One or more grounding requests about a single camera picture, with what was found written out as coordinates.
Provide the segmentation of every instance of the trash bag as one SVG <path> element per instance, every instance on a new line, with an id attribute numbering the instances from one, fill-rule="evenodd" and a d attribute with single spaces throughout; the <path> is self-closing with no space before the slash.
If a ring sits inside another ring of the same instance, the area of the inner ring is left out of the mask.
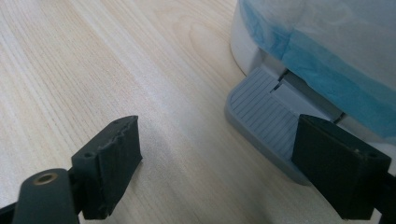
<path id="1" fill-rule="evenodd" d="M 240 0 L 257 45 L 396 144 L 396 1 Z"/>

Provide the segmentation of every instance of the gray plastic part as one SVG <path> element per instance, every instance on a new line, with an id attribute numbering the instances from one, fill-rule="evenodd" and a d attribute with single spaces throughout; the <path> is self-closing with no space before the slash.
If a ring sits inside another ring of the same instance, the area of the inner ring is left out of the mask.
<path id="1" fill-rule="evenodd" d="M 298 114 L 272 94 L 279 82 L 262 68 L 251 72 L 229 94 L 227 120 L 268 160 L 301 185 L 311 185 L 291 162 Z"/>

